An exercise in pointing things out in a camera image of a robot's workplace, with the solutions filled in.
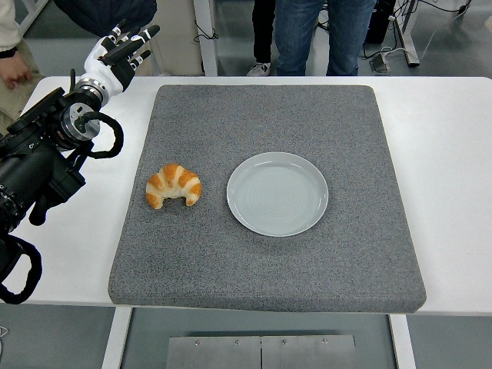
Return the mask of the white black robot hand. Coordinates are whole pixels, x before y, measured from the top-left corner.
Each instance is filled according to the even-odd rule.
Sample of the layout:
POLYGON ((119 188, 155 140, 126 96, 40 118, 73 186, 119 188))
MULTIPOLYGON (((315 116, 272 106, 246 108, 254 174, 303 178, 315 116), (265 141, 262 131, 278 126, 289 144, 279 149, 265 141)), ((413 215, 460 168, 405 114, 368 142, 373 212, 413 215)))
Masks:
POLYGON ((100 106, 125 91, 151 52, 145 45, 160 31, 159 25, 135 27, 124 31, 126 20, 120 21, 99 39, 85 60, 85 73, 75 84, 76 91, 93 94, 100 106))

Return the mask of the person's hand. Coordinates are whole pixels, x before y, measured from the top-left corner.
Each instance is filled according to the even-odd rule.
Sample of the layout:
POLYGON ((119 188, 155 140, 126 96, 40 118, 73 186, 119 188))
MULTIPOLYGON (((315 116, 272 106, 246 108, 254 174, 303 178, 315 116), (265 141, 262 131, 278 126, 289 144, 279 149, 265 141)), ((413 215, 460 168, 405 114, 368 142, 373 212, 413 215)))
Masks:
POLYGON ((31 69, 16 47, 1 52, 1 78, 8 90, 33 79, 31 69))

